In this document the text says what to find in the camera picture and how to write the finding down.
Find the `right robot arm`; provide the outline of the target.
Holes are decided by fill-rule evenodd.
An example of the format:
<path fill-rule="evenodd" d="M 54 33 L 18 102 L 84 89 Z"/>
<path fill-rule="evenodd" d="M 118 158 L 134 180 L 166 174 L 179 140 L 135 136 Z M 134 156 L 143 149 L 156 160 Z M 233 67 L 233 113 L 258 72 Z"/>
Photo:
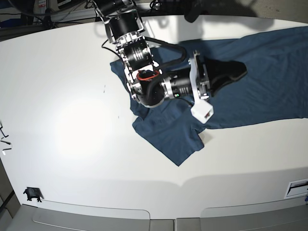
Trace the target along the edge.
<path fill-rule="evenodd" d="M 94 0 L 92 4 L 105 25 L 108 41 L 116 46 L 131 98 L 147 108 L 187 95 L 207 100 L 247 74 L 246 65 L 242 62 L 209 59 L 199 51 L 193 52 L 189 67 L 171 70 L 171 67 L 186 61 L 186 49 L 142 36 L 145 29 L 134 1 Z M 176 50 L 180 57 L 159 64 L 153 59 L 149 42 Z"/>

